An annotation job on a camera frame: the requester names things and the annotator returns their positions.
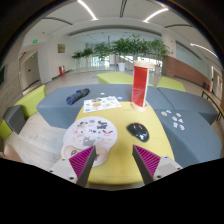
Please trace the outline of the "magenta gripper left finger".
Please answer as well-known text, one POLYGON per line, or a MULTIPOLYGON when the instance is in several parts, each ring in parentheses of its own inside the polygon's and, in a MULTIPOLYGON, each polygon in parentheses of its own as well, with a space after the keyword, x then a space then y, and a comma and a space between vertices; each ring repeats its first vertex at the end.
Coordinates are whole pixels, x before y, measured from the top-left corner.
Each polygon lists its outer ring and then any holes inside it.
POLYGON ((89 147, 78 154, 72 156, 69 162, 77 175, 76 184, 81 187, 85 187, 88 181, 89 173, 92 169, 94 160, 96 157, 96 148, 94 146, 89 147))

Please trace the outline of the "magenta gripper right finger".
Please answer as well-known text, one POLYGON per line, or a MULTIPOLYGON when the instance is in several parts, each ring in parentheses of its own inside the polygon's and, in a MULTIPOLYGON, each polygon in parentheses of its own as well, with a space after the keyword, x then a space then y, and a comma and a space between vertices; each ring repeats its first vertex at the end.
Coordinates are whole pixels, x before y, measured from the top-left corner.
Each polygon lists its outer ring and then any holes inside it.
POLYGON ((140 146, 134 145, 132 155, 145 185, 153 182, 154 173, 161 157, 140 146))

